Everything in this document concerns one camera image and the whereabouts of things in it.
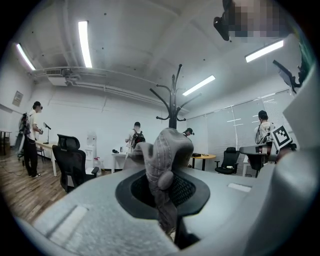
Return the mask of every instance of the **white desk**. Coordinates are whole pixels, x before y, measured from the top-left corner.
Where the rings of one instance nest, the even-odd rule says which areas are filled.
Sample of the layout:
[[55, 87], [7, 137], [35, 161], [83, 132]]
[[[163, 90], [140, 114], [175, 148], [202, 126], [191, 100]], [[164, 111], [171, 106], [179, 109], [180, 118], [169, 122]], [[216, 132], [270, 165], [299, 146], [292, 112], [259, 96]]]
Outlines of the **white desk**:
[[52, 162], [52, 167], [53, 167], [53, 175], [55, 177], [57, 177], [56, 158], [55, 158], [55, 154], [54, 154], [54, 152], [52, 150], [52, 146], [53, 145], [58, 145], [58, 143], [55, 142], [55, 143], [44, 144], [42, 141], [36, 140], [35, 144], [40, 146], [40, 147], [42, 147], [42, 148], [44, 148], [44, 149], [48, 149], [48, 150], [51, 151], [51, 162]]
[[243, 171], [242, 171], [242, 176], [245, 177], [246, 174], [247, 174], [247, 166], [249, 166], [250, 163], [248, 162], [248, 156], [246, 155], [244, 157], [244, 160], [243, 160]]
[[0, 129], [0, 149], [3, 148], [3, 155], [4, 156], [6, 155], [6, 134], [9, 134], [9, 141], [10, 141], [10, 133], [12, 133], [12, 131], [6, 130], [6, 129]]
[[112, 153], [112, 169], [111, 169], [111, 173], [113, 174], [115, 172], [115, 168], [116, 168], [116, 157], [122, 157], [122, 158], [125, 158], [126, 157], [126, 153], [119, 153], [119, 154], [115, 154], [115, 153]]

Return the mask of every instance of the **black office chair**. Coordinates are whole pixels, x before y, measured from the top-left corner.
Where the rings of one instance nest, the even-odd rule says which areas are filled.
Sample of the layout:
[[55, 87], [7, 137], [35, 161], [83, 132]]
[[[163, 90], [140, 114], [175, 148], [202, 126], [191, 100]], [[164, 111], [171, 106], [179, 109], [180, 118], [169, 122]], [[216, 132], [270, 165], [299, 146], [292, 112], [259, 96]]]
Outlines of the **black office chair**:
[[81, 184], [97, 177], [98, 167], [86, 170], [86, 154], [76, 137], [58, 134], [58, 145], [52, 146], [55, 160], [61, 170], [60, 184], [69, 193]]
[[221, 167], [218, 167], [220, 161], [216, 162], [215, 171], [220, 174], [236, 174], [238, 169], [238, 157], [240, 155], [240, 151], [236, 151], [235, 147], [228, 147], [223, 153], [223, 162]]

